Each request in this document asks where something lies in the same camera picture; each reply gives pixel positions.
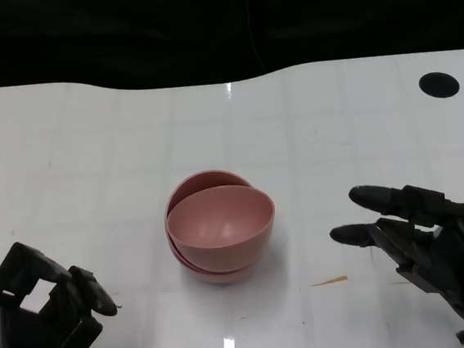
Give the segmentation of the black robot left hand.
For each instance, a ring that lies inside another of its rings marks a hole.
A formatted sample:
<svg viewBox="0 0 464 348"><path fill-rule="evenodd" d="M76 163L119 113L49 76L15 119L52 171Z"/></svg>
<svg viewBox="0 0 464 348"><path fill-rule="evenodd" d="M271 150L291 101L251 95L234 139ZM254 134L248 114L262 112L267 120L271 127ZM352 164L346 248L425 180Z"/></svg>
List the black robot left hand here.
<svg viewBox="0 0 464 348"><path fill-rule="evenodd" d="M89 348L118 308L92 272L16 242L0 265L0 348Z"/></svg>

